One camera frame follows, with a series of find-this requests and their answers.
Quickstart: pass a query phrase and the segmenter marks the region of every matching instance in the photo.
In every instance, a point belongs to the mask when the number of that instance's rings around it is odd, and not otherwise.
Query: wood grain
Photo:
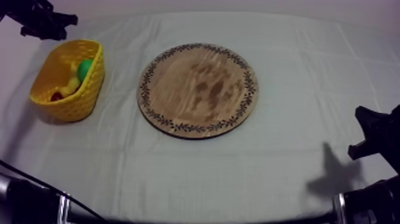
[[[142,114],[157,129],[180,138],[210,138],[240,125],[254,108],[258,83],[236,53],[193,43],[157,56],[137,89]]]

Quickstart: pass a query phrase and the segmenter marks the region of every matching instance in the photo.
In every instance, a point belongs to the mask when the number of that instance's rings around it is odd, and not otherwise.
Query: wooden plate
[[[240,125],[254,108],[257,79],[247,62],[221,46],[193,43],[157,56],[137,89],[142,114],[179,138],[210,138]]]

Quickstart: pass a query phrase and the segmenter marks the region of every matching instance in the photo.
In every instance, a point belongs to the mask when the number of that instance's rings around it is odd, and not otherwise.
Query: white cloth
[[[65,125],[27,102],[40,65],[59,44],[44,41],[1,104],[1,152],[105,216],[284,219],[327,211],[338,192],[395,174],[379,155],[351,161],[347,147],[363,140],[357,106],[388,113],[400,104],[396,36],[283,15],[173,13],[80,21],[68,27],[68,39],[78,38],[104,46],[107,72],[93,113]],[[155,130],[135,96],[153,58],[194,42],[237,52],[260,86],[249,118],[205,141]]]

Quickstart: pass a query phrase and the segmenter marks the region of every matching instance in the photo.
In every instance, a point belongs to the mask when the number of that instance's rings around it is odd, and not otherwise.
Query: woven plastic basket
[[[92,59],[93,63],[79,90],[51,102],[51,96],[68,84],[71,65],[79,65],[84,59]],[[48,55],[30,90],[30,99],[59,120],[82,120],[94,109],[104,75],[103,47],[100,43],[91,40],[66,42]]]

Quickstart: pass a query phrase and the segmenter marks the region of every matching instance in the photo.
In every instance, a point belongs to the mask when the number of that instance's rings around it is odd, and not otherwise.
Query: green ball
[[[80,82],[83,82],[83,80],[85,79],[92,63],[93,63],[93,60],[85,59],[79,64],[77,73],[78,73],[78,79],[80,80]]]

